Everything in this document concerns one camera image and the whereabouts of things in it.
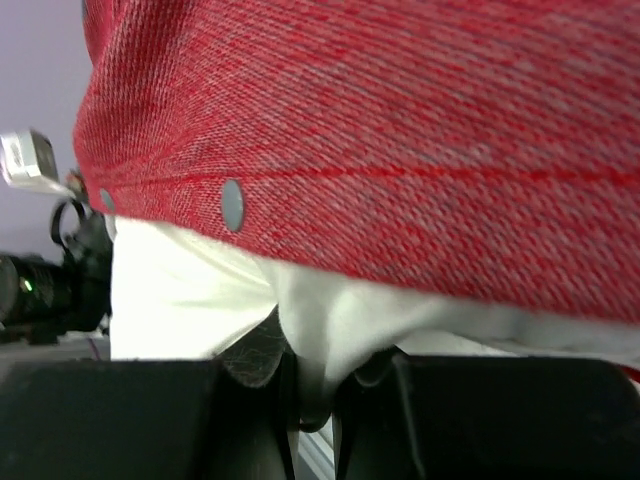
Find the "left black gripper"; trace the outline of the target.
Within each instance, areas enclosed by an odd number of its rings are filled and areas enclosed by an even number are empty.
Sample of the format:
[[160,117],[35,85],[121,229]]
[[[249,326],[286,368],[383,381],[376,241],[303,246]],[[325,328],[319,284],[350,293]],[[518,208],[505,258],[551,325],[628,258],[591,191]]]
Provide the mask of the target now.
[[55,344],[69,332],[92,332],[111,314],[112,241],[105,218],[77,200],[59,202],[50,238],[62,262],[1,254],[1,342]]

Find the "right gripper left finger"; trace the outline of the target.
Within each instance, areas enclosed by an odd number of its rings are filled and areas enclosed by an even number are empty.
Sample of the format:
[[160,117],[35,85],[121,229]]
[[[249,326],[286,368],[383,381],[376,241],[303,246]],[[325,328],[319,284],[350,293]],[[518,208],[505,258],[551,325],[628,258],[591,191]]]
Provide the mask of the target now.
[[291,479],[295,360],[266,326],[221,358],[1,352],[5,479]]

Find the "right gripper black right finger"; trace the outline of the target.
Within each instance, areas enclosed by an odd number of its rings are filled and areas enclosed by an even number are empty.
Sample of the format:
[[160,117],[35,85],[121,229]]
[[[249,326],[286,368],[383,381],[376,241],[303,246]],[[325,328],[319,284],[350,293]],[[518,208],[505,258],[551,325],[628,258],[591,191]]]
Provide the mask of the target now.
[[340,479],[635,479],[639,395],[616,366],[376,354],[334,406]]

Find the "white pillow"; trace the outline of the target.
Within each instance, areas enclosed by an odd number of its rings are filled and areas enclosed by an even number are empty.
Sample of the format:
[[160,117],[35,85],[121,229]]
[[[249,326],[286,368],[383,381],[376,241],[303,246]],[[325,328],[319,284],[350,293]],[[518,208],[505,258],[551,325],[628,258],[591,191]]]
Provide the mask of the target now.
[[639,365],[639,331],[424,294],[262,258],[167,224],[109,217],[111,355],[198,359],[277,311],[305,387],[330,393],[383,348]]

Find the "red printed pillowcase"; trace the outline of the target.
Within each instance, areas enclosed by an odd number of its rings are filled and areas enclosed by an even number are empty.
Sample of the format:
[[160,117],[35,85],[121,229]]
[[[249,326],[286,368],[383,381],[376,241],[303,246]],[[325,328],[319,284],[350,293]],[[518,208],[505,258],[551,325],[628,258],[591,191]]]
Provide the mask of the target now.
[[639,320],[635,1],[87,1],[93,206],[371,281]]

